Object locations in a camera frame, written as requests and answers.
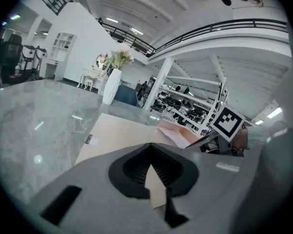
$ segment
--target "white vase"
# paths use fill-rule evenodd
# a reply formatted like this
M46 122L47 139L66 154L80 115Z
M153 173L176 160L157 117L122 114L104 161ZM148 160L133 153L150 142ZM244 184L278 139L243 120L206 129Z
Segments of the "white vase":
M113 69L112 74L107 79L103 94L103 103L110 105L116 95L118 86L121 83L122 71Z

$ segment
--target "hand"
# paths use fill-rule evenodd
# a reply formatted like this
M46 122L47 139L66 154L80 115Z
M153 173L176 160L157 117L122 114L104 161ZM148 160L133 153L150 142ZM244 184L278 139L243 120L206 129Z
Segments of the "hand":
M246 149L248 147L248 129L240 129L233 137L232 146L235 149Z

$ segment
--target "black and white fiducial marker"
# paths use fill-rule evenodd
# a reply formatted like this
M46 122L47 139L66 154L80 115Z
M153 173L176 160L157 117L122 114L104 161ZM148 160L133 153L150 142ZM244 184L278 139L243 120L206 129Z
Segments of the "black and white fiducial marker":
M227 105L223 105L210 126L226 141L230 142L244 121L245 117L242 114Z

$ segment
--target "gray marble surface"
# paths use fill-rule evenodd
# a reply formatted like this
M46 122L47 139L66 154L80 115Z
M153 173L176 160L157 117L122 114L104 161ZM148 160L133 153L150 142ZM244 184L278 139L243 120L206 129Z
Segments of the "gray marble surface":
M101 113L159 123L154 113L119 101L105 105L102 96L56 81L0 90L0 180L6 191L27 203L70 169Z

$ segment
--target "blue chair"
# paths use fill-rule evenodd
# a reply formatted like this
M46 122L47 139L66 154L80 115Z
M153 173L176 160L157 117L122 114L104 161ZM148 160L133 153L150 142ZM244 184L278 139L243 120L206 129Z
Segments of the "blue chair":
M129 104L131 106L137 106L138 104L136 90L129 88L125 85L120 85L118 87L114 99Z

